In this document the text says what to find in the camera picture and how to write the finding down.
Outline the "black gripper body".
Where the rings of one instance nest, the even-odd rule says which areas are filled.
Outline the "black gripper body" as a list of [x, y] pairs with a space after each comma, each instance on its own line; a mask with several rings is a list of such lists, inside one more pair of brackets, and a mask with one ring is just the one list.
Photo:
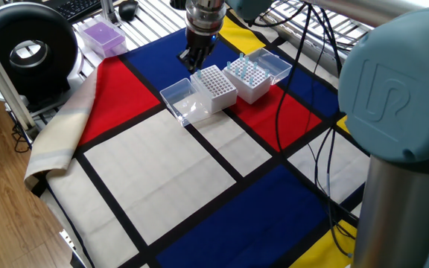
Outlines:
[[192, 29], [185, 32], [187, 39], [188, 55], [191, 58], [206, 58], [215, 47], [217, 34], [201, 35]]

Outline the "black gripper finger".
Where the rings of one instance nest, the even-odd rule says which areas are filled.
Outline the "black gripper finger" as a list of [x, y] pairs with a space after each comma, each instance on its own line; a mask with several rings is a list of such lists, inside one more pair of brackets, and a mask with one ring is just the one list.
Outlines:
[[191, 73], [192, 74], [203, 67], [203, 63], [205, 62], [206, 58], [207, 58], [207, 55], [205, 53], [198, 53], [191, 56], [191, 62], [192, 62]]
[[191, 55], [191, 48], [187, 46], [184, 51], [181, 51], [177, 55], [177, 59], [186, 67], [187, 70], [194, 69], [194, 61]]

